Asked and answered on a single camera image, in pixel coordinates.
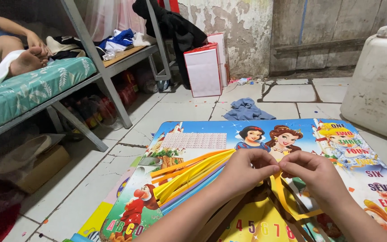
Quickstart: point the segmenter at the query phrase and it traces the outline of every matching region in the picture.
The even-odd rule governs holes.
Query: hand
[[[52,52],[50,49],[44,44],[44,42],[40,39],[38,35],[36,35],[34,32],[29,31],[26,33],[26,38],[28,41],[29,47],[35,47],[39,46],[41,47],[41,55],[42,56],[52,56]]]
[[[239,149],[232,154],[213,183],[219,186],[221,192],[227,192],[228,199],[231,199],[252,190],[279,170],[276,160],[265,150]]]
[[[325,212],[333,207],[354,202],[332,162],[323,156],[305,151],[295,151],[279,162],[283,178],[299,177],[309,193]]]

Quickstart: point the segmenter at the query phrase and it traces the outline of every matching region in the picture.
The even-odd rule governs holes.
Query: black jacket
[[[190,89],[189,76],[187,74],[183,53],[203,46],[202,43],[207,39],[207,35],[180,14],[161,8],[157,0],[150,0],[150,3],[153,6],[156,19],[158,20],[162,38],[172,39],[173,41],[175,57],[181,78],[183,79],[183,84]],[[132,9],[140,17],[147,20],[147,34],[156,37],[146,0],[137,0],[132,4]]]

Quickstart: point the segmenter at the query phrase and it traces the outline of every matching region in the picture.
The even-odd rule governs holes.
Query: plastic jug
[[[348,120],[387,136],[387,26],[365,42],[340,111]]]

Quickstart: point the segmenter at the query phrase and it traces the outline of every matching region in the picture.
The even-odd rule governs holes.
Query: metal bed frame
[[[131,67],[132,65],[142,61],[145,58],[149,59],[150,66],[152,68],[153,74],[155,75],[156,81],[165,81],[171,79],[171,72],[170,69],[176,69],[177,66],[175,65],[175,62],[168,63],[168,57],[166,52],[166,47],[164,45],[164,40],[162,39],[161,32],[159,30],[158,22],[156,19],[156,15],[153,11],[152,5],[150,3],[150,0],[146,0],[150,18],[152,21],[153,29],[156,36],[157,45],[152,45],[146,48],[143,48],[142,50],[133,53],[132,55],[128,56],[127,58],[124,58],[111,66],[108,66],[107,68],[104,67],[103,62],[101,61],[101,58],[98,54],[98,51],[95,48],[95,45],[92,41],[92,38],[86,28],[85,23],[83,22],[83,19],[77,9],[76,4],[74,3],[74,0],[61,0],[62,5],[64,6],[64,9],[70,18],[73,27],[76,30],[76,33],[78,35],[78,38],[81,40],[85,51],[88,55],[88,57],[93,61],[93,63],[96,66],[97,72],[95,75],[89,77],[88,79],[80,82],[79,84],[73,86],[72,88],[66,90],[65,92],[54,96],[53,98],[47,100],[46,102],[40,104],[39,106],[29,110],[28,112],[22,114],[21,116],[14,118],[10,122],[0,126],[0,134],[4,133],[5,131],[11,129],[15,125],[21,123],[22,121],[28,119],[29,117],[35,115],[36,113],[48,108],[52,107],[59,111],[61,115],[63,115],[67,120],[69,120],[78,130],[80,130],[87,138],[89,138],[98,148],[99,151],[106,151],[108,149],[108,146],[104,144],[91,130],[89,130],[83,123],[81,123],[66,107],[64,107],[60,100],[70,94],[72,94],[75,91],[78,91],[80,88],[92,83],[96,82],[99,89],[110,98],[110,100],[113,102],[117,114],[119,118],[122,121],[123,126],[126,129],[129,129],[132,126],[132,122],[128,116],[128,113],[126,112],[125,107],[122,104],[122,101],[117,94],[117,91],[111,82],[111,77],[120,73],[123,70],[126,70],[127,68]],[[164,0],[166,9],[170,9],[169,0]],[[157,72],[155,62],[153,60],[152,54],[155,52],[159,52],[164,69]]]

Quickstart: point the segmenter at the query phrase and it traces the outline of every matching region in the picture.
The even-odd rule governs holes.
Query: green mattress
[[[0,84],[0,126],[70,89],[96,72],[87,57],[56,60]]]

